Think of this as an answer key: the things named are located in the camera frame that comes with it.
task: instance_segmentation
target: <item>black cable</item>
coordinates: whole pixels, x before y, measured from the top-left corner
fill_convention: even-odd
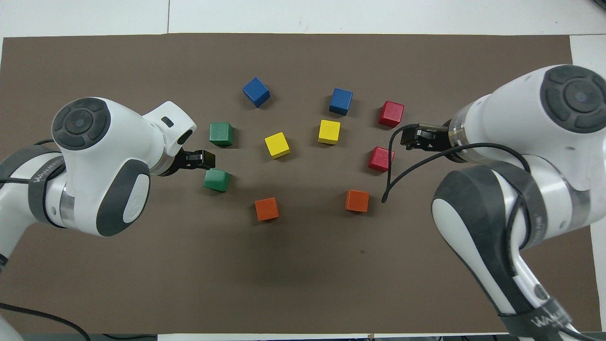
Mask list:
[[[51,143],[51,142],[55,142],[55,141],[52,138],[48,138],[46,140],[38,141],[38,142],[34,143],[34,145],[39,146],[40,144]]]
[[[458,147],[452,147],[450,149],[447,149],[443,152],[439,152],[437,154],[434,154],[426,159],[424,159],[423,161],[420,161],[412,166],[410,166],[407,170],[403,171],[400,175],[398,175],[397,178],[395,178],[395,180],[393,180],[393,182],[390,183],[391,180],[391,174],[387,175],[387,186],[385,188],[385,192],[383,193],[383,197],[381,198],[381,202],[385,203],[387,201],[387,196],[389,195],[389,191],[393,188],[393,186],[398,183],[398,181],[400,181],[403,177],[405,177],[408,173],[412,172],[413,170],[425,165],[426,163],[429,163],[435,159],[438,159],[440,157],[446,156],[446,155],[450,155],[450,154],[454,154],[456,152],[460,152],[462,150],[466,150],[466,149],[472,149],[472,148],[495,148],[495,149],[500,149],[503,150],[505,152],[508,152],[510,154],[512,154],[512,156],[514,156],[515,158],[517,158],[520,163],[522,163],[522,167],[524,167],[524,170],[527,172],[530,172],[530,165],[528,164],[528,162],[526,161],[526,159],[524,159],[524,157],[522,156],[522,154],[516,152],[515,150],[507,147],[507,146],[503,146],[502,144],[496,144],[496,143],[472,143],[472,144],[468,144],[466,146],[458,146]],[[389,162],[389,166],[388,166],[388,172],[389,172],[389,168],[391,168],[391,162]]]
[[[155,339],[156,338],[155,335],[148,335],[148,334],[141,334],[141,335],[135,335],[135,336],[125,336],[125,337],[113,336],[113,335],[109,335],[109,334],[103,334],[103,336],[107,336],[110,339],[114,339],[114,340],[136,340],[136,339],[146,339],[146,338]]]
[[[30,180],[20,178],[0,178],[0,183],[24,183],[28,184]]]
[[[401,132],[402,130],[408,129],[410,127],[415,127],[415,126],[417,126],[417,125],[408,124],[404,127],[400,127],[396,131],[393,132],[393,134],[391,135],[391,138],[389,139],[389,149],[387,152],[387,185],[385,187],[385,192],[383,193],[383,197],[381,198],[382,203],[385,203],[387,201],[387,197],[389,196],[389,191],[393,188],[393,186],[396,183],[398,183],[398,181],[400,181],[403,177],[405,177],[408,173],[412,172],[413,170],[415,170],[435,159],[438,159],[438,158],[446,156],[446,155],[454,154],[456,152],[460,152],[460,151],[466,150],[466,149],[488,147],[488,148],[495,148],[495,149],[503,150],[504,152],[508,152],[509,154],[514,156],[516,159],[518,159],[518,161],[520,161],[520,163],[522,164],[522,167],[524,168],[524,170],[527,171],[528,173],[530,173],[530,165],[528,164],[526,159],[522,156],[522,154],[516,152],[514,149],[504,146],[502,144],[498,144],[498,143],[471,143],[471,144],[467,144],[465,146],[452,147],[452,148],[449,148],[442,152],[439,152],[437,154],[434,154],[434,155],[410,166],[407,170],[403,171],[400,175],[398,175],[398,177],[395,180],[393,180],[393,182],[391,182],[391,150],[393,147],[393,140],[396,138],[396,135],[399,132]]]
[[[529,229],[528,222],[530,221],[530,218],[528,217],[529,213],[528,213],[528,208],[526,207],[525,202],[526,201],[524,200],[524,196],[520,192],[518,192],[518,196],[516,197],[516,200],[513,202],[513,206],[511,207],[511,211],[509,213],[509,219],[507,219],[507,225],[505,225],[505,233],[506,233],[507,238],[505,239],[506,244],[505,244],[505,249],[503,250],[503,252],[505,252],[505,259],[507,259],[507,261],[509,263],[511,276],[515,276],[518,272],[516,270],[516,266],[513,264],[513,259],[511,257],[512,254],[511,254],[511,252],[509,252],[509,250],[511,249],[511,233],[513,232],[513,221],[516,219],[516,216],[518,215],[518,210],[520,210],[520,208],[522,208],[522,207],[524,208],[524,221],[526,223],[526,230]]]
[[[14,306],[14,305],[8,305],[6,303],[0,303],[0,309],[20,312],[22,314],[34,315],[34,316],[38,316],[38,317],[43,317],[45,319],[53,320],[53,321],[56,321],[59,323],[63,323],[64,325],[72,327],[77,332],[79,332],[82,336],[84,336],[84,339],[86,341],[90,341],[90,336],[88,336],[88,334],[84,331],[84,329],[80,328],[77,324],[75,324],[73,322],[69,322],[68,320],[62,319],[58,316],[47,314],[46,312],[42,312],[42,311],[21,308],[21,307]]]
[[[575,339],[582,340],[582,341],[604,341],[603,339],[595,339],[594,337],[583,335],[579,332],[573,331],[570,328],[564,327],[560,330],[562,331],[562,333],[564,333],[570,337],[574,337]]]

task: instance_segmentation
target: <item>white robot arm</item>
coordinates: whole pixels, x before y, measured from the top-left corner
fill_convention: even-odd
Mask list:
[[[151,175],[213,168],[213,154],[181,147],[195,130],[172,102],[144,116],[103,98],[66,105],[52,124],[59,152],[34,145],[0,163],[0,272],[37,221],[109,237],[140,216]],[[0,339],[15,334],[0,317]]]
[[[604,127],[604,79],[563,65],[498,88],[441,127],[401,128],[407,149],[441,151],[453,161],[480,164],[448,174],[431,208],[445,241],[480,283],[511,335],[582,337],[519,250],[606,215]],[[486,143],[523,154],[527,170],[509,152],[478,147]]]

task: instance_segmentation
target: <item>white table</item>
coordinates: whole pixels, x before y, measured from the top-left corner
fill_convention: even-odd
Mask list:
[[[570,35],[574,64],[606,75],[606,10],[591,0],[0,0],[0,39],[185,32]],[[592,225],[591,236],[606,331],[606,220]],[[160,340],[271,338],[311,336],[196,334]]]

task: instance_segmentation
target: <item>blue cube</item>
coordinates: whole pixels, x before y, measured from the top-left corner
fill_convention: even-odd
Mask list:
[[[248,97],[257,108],[267,101],[270,96],[269,89],[263,85],[257,77],[254,77],[253,80],[248,82],[248,84],[242,88],[242,91],[244,91],[246,97]]]
[[[352,97],[353,92],[336,87],[335,91],[333,91],[333,98],[330,101],[328,111],[338,113],[339,115],[343,116],[347,115]]]

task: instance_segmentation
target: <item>cube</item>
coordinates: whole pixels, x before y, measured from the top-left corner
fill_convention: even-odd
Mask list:
[[[354,191],[353,189],[350,189],[347,191],[345,209],[353,212],[368,212],[369,198],[370,194],[368,192]]]
[[[368,166],[372,169],[376,169],[377,171],[386,172],[389,164],[387,161],[387,154],[389,150],[381,147],[375,147],[373,149],[372,154],[370,155],[370,161],[368,162]],[[393,157],[396,155],[396,152],[391,152],[391,161],[393,161]]]
[[[231,146],[233,144],[233,127],[226,122],[211,123],[209,140],[215,146]]]
[[[260,107],[261,104],[265,103],[270,97],[269,89],[261,83],[259,78],[254,77],[248,84],[246,84],[242,91],[246,94],[246,97],[255,104],[255,107]]]
[[[320,121],[320,134],[318,135],[318,142],[327,144],[337,144],[339,141],[339,130],[341,129],[341,122],[321,120]]]
[[[347,115],[352,97],[353,92],[336,87],[333,91],[333,98],[330,100],[328,111],[338,113],[339,115],[343,116]]]
[[[231,175],[224,170],[209,169],[206,171],[206,176],[204,177],[204,187],[225,192],[227,191],[230,177]]]
[[[259,221],[274,219],[280,216],[278,213],[278,203],[275,198],[255,201],[255,209]]]
[[[381,108],[379,124],[393,128],[402,121],[402,113],[404,113],[404,105],[392,101],[385,101],[383,108]]]
[[[290,153],[290,148],[288,147],[288,143],[286,142],[286,137],[284,136],[283,132],[266,137],[265,144],[267,145],[271,158],[276,159]]]

